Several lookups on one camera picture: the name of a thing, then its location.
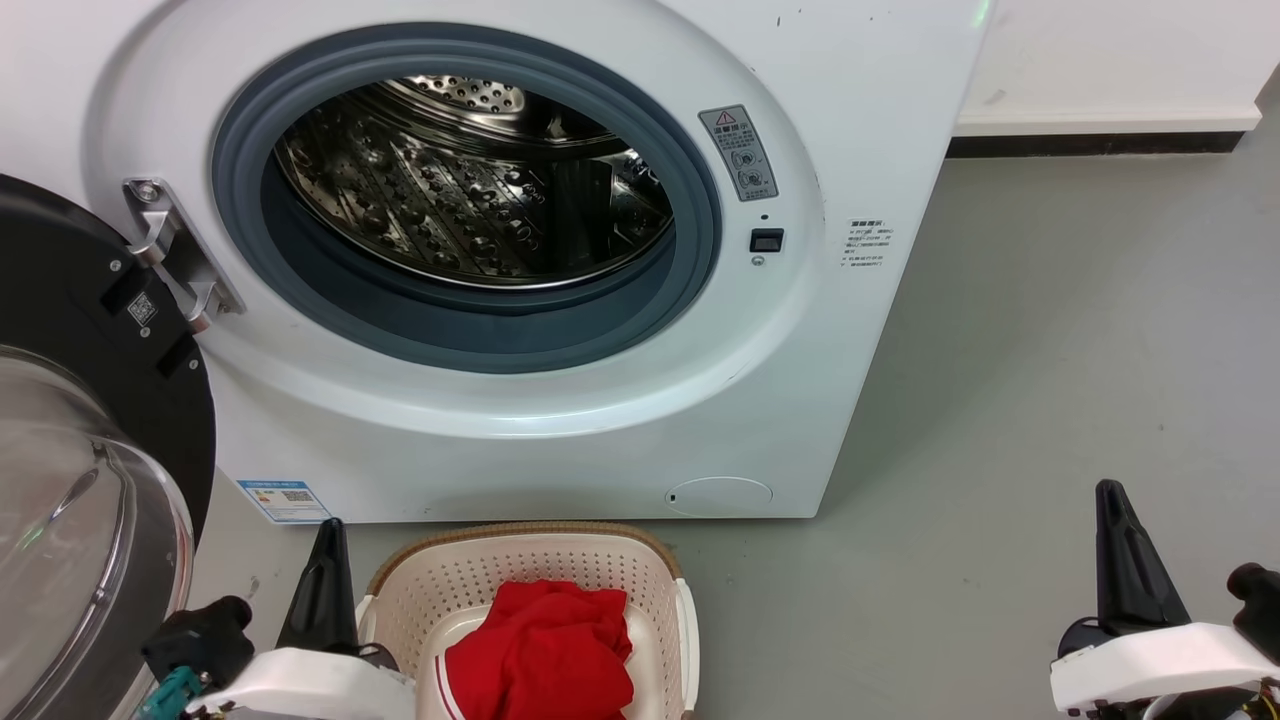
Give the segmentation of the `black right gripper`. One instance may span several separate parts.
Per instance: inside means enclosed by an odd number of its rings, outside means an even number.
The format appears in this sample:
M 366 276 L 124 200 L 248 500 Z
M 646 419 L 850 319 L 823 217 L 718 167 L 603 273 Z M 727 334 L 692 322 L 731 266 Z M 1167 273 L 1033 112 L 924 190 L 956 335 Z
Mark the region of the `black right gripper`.
M 1100 480 L 1094 506 L 1098 618 L 1071 623 L 1060 638 L 1059 657 L 1105 644 L 1111 634 L 1190 623 L 1190 614 L 1123 484 Z

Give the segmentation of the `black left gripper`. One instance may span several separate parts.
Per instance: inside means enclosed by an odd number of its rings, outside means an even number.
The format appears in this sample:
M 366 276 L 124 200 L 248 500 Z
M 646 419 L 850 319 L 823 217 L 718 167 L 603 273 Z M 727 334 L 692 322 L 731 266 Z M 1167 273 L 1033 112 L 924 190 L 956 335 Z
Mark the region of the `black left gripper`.
M 339 518 L 330 518 L 317 527 L 276 647 L 347 651 L 357 639 L 346 525 Z M 356 656 L 375 667 L 399 671 L 399 664 L 383 644 L 361 644 Z

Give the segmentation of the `red garment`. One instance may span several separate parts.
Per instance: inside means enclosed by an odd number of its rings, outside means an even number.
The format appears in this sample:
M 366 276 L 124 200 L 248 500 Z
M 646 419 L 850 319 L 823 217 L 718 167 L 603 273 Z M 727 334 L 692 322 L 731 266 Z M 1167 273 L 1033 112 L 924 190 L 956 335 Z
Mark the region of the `red garment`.
M 481 624 L 431 661 L 449 720 L 625 720 L 634 646 L 625 591 L 507 582 Z

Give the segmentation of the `cream perforated laundry basket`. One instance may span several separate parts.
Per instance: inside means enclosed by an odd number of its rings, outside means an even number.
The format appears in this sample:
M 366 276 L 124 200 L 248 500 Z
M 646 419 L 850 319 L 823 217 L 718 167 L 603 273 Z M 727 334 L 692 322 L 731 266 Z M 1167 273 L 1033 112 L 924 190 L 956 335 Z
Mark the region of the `cream perforated laundry basket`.
M 698 720 L 696 605 L 675 553 L 644 529 L 604 521 L 512 521 L 421 539 L 374 574 L 355 616 L 419 684 L 422 720 L 451 720 L 434 659 L 474 632 L 507 582 L 572 582 L 628 597 L 635 687 L 626 720 Z

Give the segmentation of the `black washer door with glass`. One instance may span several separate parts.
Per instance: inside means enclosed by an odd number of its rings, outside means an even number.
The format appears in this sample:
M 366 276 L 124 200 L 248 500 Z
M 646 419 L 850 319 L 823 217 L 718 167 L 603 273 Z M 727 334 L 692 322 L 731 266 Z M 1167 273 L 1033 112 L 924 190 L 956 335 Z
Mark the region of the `black washer door with glass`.
M 131 720 L 159 684 L 142 644 L 189 596 L 214 455 L 204 356 L 159 274 L 0 176 L 0 720 Z

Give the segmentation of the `stainless steel washing machine drum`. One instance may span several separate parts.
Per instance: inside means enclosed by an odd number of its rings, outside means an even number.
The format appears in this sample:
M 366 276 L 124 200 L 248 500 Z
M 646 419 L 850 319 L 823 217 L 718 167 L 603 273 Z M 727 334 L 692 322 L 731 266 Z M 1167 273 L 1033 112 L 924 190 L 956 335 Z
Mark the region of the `stainless steel washing machine drum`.
M 340 94 L 276 141 L 300 201 L 384 265 L 504 292 L 599 281 L 675 228 L 637 151 L 570 105 L 465 76 Z

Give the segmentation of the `blue energy label sticker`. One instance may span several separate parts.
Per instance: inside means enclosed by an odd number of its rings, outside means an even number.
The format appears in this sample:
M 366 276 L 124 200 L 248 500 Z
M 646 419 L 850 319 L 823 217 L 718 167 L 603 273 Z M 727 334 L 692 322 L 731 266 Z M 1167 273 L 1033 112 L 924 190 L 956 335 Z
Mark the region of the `blue energy label sticker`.
M 311 525 L 333 518 L 302 480 L 237 480 L 236 484 L 271 523 Z

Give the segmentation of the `grey rubber door gasket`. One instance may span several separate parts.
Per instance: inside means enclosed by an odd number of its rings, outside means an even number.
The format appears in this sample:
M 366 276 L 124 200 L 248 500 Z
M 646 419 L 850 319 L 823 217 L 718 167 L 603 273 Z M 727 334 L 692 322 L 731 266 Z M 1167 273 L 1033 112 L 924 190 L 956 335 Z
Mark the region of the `grey rubber door gasket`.
M 666 190 L 675 228 L 646 260 L 599 281 L 504 292 L 447 284 L 378 261 L 314 217 L 274 147 L 316 105 L 408 76 L 494 79 L 540 94 L 614 132 Z M 320 38 L 261 70 L 223 118 L 212 192 L 257 277 L 334 334 L 408 363 L 524 374 L 600 361 L 675 322 L 721 250 L 716 173 L 658 101 L 563 47 L 477 26 L 374 26 Z

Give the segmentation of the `white front-load washing machine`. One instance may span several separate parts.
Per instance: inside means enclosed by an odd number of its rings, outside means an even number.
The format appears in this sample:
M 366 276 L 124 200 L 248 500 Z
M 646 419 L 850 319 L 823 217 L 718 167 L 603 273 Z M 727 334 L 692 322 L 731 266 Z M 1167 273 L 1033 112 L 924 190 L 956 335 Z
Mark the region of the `white front-load washing machine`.
M 0 176 L 125 241 L 127 177 L 165 181 L 243 299 L 195 333 L 214 471 L 302 480 L 349 523 L 659 519 L 703 477 L 812 518 L 833 473 L 966 96 L 993 0 L 0 0 Z M 658 101 L 716 173 L 716 265 L 664 329 L 600 361 L 493 374 L 390 357 L 266 286 L 224 227 L 212 150 L 241 90 L 320 38 L 493 28 Z M 776 199 L 740 202 L 698 118 L 744 105 Z M 851 219 L 895 228 L 845 269 Z M 782 228 L 781 252 L 750 252 Z

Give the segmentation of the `silver door hinge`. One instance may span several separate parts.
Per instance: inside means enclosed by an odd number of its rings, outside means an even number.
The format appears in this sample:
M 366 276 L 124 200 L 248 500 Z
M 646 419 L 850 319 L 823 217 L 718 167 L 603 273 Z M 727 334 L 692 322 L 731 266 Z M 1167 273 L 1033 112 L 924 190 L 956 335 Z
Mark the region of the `silver door hinge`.
M 127 177 L 122 195 L 136 225 L 132 255 L 159 274 L 192 332 L 244 314 L 241 293 L 164 179 Z

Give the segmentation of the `round white filter cover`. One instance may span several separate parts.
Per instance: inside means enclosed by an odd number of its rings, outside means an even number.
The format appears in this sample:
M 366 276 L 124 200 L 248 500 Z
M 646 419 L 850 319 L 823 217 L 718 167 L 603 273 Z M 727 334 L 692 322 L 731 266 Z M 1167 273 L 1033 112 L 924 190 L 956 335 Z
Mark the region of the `round white filter cover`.
M 703 477 L 666 492 L 666 506 L 686 518 L 769 518 L 773 489 L 741 477 Z

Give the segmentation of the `small white text sticker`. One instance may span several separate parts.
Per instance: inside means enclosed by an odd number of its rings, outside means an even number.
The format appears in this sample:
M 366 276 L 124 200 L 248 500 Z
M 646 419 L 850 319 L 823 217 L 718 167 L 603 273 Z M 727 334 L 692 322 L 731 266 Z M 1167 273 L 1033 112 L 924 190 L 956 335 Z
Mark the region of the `small white text sticker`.
M 882 219 L 851 219 L 838 247 L 838 265 L 845 269 L 883 266 L 891 255 L 895 228 Z

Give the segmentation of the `white ledge with black skirting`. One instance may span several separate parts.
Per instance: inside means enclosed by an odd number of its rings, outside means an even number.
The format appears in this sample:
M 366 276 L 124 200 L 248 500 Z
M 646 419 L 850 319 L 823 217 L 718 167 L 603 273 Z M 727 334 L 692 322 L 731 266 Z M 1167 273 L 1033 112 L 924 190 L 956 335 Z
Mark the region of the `white ledge with black skirting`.
M 1261 119 L 1253 102 L 1201 110 L 963 114 L 946 158 L 1224 155 Z

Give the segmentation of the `grey warning sticker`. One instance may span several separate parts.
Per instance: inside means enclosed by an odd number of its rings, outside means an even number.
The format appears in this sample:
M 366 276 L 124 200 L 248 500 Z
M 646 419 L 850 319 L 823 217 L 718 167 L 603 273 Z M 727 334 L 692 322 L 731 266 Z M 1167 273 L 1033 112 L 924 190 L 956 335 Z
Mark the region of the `grey warning sticker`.
M 740 202 L 778 196 L 771 160 L 748 109 L 739 104 L 713 108 L 698 114 L 716 145 Z

